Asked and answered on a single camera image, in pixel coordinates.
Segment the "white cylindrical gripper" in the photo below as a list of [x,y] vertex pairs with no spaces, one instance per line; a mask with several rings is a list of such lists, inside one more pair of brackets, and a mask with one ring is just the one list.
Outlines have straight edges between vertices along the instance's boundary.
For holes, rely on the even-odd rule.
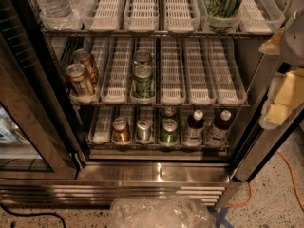
[[[280,28],[258,51],[266,55],[280,54],[284,62],[294,67],[304,67],[304,13],[296,12],[285,28]],[[259,125],[266,130],[276,129],[303,103],[304,69],[277,73],[263,104]]]

